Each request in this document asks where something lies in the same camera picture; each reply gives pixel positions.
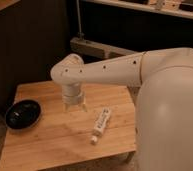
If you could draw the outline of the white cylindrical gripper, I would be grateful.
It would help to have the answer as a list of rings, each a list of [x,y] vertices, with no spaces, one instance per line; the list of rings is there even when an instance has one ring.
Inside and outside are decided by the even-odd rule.
[[[62,99],[64,104],[64,111],[67,112],[70,105],[79,105],[84,101],[84,92],[81,89],[79,83],[62,86]],[[87,106],[85,103],[81,104],[81,108],[84,112],[87,112]]]

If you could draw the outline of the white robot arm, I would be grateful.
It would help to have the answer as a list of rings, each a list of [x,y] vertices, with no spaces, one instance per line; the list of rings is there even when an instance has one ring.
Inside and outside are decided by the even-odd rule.
[[[83,100],[83,83],[137,87],[138,171],[193,171],[193,48],[145,51],[89,64],[70,54],[50,75],[67,104]]]

